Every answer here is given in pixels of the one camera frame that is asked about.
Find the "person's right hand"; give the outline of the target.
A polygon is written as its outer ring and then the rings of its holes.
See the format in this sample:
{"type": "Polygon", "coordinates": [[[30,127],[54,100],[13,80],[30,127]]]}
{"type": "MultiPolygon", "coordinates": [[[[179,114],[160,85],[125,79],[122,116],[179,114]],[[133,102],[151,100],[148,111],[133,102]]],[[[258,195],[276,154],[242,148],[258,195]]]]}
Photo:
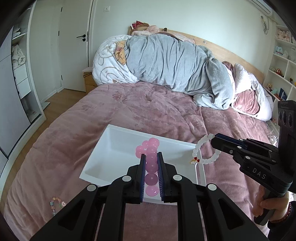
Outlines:
{"type": "Polygon", "coordinates": [[[277,221],[283,219],[289,209],[290,203],[290,194],[286,192],[283,197],[279,198],[270,198],[263,199],[265,195],[265,188],[263,186],[259,186],[259,190],[256,195],[255,204],[252,208],[252,213],[255,217],[258,217],[263,214],[264,209],[274,210],[274,214],[271,216],[269,221],[277,221]]]}

